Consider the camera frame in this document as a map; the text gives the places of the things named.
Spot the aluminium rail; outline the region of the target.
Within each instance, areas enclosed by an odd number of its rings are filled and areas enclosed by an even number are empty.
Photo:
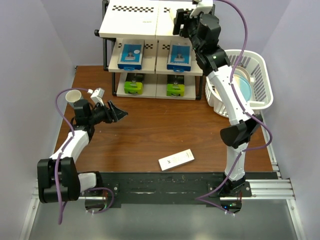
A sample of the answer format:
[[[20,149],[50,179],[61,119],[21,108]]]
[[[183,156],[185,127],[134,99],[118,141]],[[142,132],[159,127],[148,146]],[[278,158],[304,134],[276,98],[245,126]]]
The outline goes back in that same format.
[[[231,192],[198,196],[220,184],[219,173],[105,172],[115,200],[85,193],[68,203],[62,224],[59,206],[42,204],[36,191],[21,233],[23,240],[304,240],[295,193],[277,172],[250,172]]]

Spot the white Harry's razor box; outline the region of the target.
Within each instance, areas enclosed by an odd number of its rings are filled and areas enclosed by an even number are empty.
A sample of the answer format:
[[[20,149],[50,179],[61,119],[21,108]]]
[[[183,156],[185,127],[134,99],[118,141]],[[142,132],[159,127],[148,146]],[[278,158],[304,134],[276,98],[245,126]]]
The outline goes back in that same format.
[[[173,23],[175,23],[177,10],[175,8],[171,7],[169,10],[169,14],[170,14],[170,19],[172,20]]]

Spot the beige and blue plate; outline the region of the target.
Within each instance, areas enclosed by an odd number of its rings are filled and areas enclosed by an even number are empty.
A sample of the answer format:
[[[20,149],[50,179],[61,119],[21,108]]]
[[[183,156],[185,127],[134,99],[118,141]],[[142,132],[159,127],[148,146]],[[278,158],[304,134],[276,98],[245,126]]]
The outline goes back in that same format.
[[[237,66],[233,78],[237,82],[244,99],[248,102],[252,97],[249,73],[243,67]]]

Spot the blue ceramic mug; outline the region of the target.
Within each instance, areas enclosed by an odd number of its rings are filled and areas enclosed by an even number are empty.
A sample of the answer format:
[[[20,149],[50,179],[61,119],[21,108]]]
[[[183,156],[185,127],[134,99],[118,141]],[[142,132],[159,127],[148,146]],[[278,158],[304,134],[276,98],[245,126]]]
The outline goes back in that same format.
[[[72,108],[75,107],[75,103],[77,101],[82,100],[82,99],[83,99],[83,95],[82,95],[81,91],[78,89],[69,90],[65,95],[65,100]]]

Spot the blue razor package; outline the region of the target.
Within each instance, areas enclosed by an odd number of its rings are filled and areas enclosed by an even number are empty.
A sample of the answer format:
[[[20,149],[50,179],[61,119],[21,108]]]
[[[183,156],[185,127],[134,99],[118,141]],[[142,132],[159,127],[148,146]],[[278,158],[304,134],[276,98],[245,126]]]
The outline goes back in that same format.
[[[171,41],[166,69],[174,72],[190,72],[192,68],[192,47],[187,42]]]

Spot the black green razor box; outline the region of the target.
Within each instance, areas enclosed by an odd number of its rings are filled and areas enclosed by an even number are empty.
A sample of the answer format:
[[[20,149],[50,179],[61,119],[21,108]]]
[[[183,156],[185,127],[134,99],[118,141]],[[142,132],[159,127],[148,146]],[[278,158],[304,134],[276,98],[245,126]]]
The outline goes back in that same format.
[[[132,95],[142,95],[145,75],[142,73],[128,73],[124,82],[124,92]]]

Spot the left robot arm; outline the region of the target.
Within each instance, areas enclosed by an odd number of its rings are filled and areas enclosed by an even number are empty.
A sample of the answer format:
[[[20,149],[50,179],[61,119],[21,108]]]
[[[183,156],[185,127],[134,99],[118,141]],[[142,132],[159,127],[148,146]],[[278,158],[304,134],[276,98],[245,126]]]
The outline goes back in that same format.
[[[76,201],[85,191],[92,196],[103,192],[101,174],[98,171],[78,172],[76,161],[92,140],[95,125],[116,123],[128,115],[110,100],[107,105],[99,102],[92,105],[88,100],[80,99],[73,106],[74,118],[70,121],[67,139],[53,155],[37,163],[38,195],[42,203]]]

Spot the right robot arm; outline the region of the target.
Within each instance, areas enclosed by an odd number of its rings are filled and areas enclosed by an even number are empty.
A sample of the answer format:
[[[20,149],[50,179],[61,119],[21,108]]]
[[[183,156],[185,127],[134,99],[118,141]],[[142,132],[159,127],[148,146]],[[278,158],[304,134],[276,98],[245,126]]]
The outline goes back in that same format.
[[[233,197],[246,181],[245,152],[251,136],[262,123],[262,117],[255,115],[239,85],[232,79],[234,66],[218,44],[219,19],[211,11],[201,11],[197,16],[193,14],[190,10],[178,9],[172,33],[190,40],[198,66],[213,83],[226,108],[230,125],[220,130],[220,137],[227,146],[227,161],[224,180],[217,189]]]

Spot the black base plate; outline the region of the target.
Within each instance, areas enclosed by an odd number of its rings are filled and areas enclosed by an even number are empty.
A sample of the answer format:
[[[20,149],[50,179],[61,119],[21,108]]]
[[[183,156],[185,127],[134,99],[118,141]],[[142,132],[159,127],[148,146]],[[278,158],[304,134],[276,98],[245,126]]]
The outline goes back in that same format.
[[[275,180],[274,172],[250,172],[245,183],[230,192],[217,187],[220,172],[100,172],[102,187],[86,190],[79,197],[101,197],[114,208],[123,204],[199,205],[214,204],[223,209],[240,209],[241,198],[251,197],[251,180]]]

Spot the black green razor package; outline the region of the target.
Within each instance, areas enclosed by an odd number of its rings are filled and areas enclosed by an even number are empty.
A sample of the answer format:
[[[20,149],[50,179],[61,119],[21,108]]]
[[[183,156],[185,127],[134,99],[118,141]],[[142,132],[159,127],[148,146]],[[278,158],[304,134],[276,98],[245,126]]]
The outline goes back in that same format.
[[[167,76],[166,95],[171,97],[183,97],[185,95],[185,78],[183,75]]]

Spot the blue booklet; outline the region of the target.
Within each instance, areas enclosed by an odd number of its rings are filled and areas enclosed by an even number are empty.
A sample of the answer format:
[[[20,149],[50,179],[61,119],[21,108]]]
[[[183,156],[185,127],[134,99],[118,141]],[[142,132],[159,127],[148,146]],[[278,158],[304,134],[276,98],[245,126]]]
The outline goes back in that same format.
[[[145,41],[124,39],[121,44],[117,66],[126,71],[141,70]]]

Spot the white three-tier shelf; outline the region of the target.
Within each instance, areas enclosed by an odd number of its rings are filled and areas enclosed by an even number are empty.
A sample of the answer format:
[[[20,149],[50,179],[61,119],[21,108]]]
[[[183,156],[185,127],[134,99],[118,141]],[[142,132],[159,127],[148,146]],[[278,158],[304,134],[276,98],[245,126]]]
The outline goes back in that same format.
[[[105,0],[95,35],[111,41],[104,69],[120,73],[112,82],[118,97],[199,100],[203,71],[188,38],[180,31],[201,14],[214,11],[210,0]]]

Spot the white plastic basket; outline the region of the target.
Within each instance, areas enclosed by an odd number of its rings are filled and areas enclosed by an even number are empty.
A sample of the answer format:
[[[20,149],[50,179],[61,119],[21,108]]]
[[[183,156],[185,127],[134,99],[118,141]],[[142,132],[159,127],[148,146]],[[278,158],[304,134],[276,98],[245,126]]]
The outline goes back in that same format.
[[[269,108],[273,103],[274,96],[263,57],[256,52],[245,50],[238,66],[243,67],[250,76],[252,95],[251,99],[247,101],[250,108],[255,113],[260,113]],[[208,78],[205,83],[205,96],[208,105],[213,108],[216,114],[225,118],[228,117],[218,90]]]

